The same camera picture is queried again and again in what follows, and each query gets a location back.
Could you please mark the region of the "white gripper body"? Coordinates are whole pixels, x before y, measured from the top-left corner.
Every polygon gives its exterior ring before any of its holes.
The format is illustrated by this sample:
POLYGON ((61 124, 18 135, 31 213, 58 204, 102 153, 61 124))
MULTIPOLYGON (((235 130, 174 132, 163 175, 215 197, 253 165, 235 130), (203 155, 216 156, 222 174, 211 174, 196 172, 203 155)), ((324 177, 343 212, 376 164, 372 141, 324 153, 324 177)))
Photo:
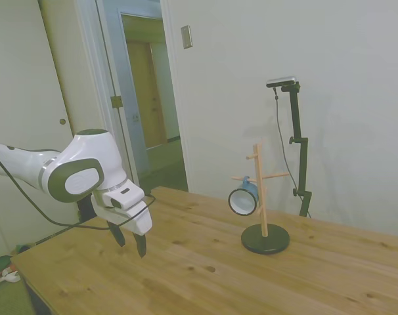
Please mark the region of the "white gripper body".
POLYGON ((152 228, 152 219, 144 194, 118 190, 91 196, 95 213, 100 218, 139 235, 145 235, 152 228))

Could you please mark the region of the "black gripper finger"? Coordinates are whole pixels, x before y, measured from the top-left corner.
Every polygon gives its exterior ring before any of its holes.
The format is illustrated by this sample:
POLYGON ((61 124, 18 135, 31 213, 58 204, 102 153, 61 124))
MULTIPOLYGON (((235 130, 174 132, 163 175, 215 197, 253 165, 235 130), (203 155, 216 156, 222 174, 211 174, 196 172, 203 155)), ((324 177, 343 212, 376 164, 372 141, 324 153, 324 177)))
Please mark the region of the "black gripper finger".
POLYGON ((125 236, 122 233, 120 227, 117 224, 114 224, 110 221, 107 222, 108 228, 111 231, 115 241, 118 243, 120 247, 125 245, 125 236))
POLYGON ((140 258, 143 258, 147 252, 146 236, 133 233, 133 237, 137 245, 137 252, 140 258))

